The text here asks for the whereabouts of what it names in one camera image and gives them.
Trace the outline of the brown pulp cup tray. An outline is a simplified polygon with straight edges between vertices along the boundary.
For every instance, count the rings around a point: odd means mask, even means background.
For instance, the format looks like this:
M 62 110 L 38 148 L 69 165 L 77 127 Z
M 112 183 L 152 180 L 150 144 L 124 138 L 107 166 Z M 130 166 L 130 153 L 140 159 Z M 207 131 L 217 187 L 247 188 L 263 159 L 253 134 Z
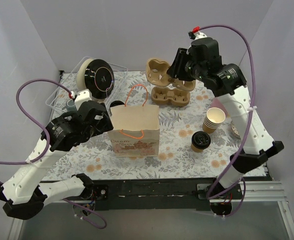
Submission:
M 173 78 L 167 74 L 167 70 L 170 68 L 170 64 L 159 58 L 150 58 L 146 63 L 145 75 L 149 83 L 159 87 L 167 87 L 172 85 L 173 87 L 191 92 L 195 89 L 196 82 L 183 81 L 177 78 Z

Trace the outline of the kraft paper takeout bag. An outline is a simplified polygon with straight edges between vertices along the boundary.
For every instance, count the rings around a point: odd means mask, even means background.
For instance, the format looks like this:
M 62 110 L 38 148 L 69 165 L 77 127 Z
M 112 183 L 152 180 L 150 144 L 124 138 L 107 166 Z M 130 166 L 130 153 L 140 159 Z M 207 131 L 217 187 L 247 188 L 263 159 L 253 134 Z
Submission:
M 154 157 L 159 154 L 159 106 L 148 104 L 148 96 L 140 105 L 110 108 L 113 130 L 108 132 L 117 157 Z

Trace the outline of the black coffee cup lid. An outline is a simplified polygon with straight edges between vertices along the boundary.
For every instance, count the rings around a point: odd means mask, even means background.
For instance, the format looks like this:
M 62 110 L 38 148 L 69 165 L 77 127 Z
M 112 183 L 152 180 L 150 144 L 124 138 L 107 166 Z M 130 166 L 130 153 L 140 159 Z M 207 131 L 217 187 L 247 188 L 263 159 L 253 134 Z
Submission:
M 192 135 L 191 142 L 197 144 L 211 144 L 211 138 L 206 132 L 197 131 Z

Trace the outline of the brown paper coffee cup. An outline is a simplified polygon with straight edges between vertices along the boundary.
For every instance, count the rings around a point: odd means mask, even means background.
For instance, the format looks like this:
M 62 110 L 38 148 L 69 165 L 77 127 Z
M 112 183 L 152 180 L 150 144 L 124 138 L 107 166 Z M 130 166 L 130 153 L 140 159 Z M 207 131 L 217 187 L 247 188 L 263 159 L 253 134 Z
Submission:
M 205 149 L 207 149 L 210 146 L 210 144 L 197 144 L 195 142 L 191 143 L 191 149 L 196 152 L 200 153 L 203 152 Z

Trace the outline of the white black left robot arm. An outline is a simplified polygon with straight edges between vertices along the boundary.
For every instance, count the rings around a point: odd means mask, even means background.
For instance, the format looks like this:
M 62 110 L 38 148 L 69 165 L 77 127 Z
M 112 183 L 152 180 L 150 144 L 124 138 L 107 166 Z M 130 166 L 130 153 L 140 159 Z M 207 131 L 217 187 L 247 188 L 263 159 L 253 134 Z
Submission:
M 52 183 L 43 183 L 42 179 L 73 147 L 112 129 L 105 104 L 92 100 L 82 103 L 76 112 L 51 120 L 24 164 L 9 180 L 0 183 L 0 200 L 5 203 L 6 215 L 28 220 L 55 201 L 91 198 L 94 182 L 84 173 Z

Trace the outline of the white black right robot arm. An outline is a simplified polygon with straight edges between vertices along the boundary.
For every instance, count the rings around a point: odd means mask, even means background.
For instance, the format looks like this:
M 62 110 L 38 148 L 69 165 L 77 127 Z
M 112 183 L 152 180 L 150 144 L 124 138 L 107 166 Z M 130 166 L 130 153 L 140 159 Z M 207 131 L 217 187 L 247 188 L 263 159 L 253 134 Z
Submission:
M 243 175 L 284 149 L 267 132 L 254 106 L 239 66 L 223 64 L 218 42 L 211 37 L 195 38 L 188 49 L 179 48 L 167 74 L 182 81 L 199 80 L 212 91 L 231 117 L 241 137 L 239 150 L 207 191 L 207 198 L 224 199 Z

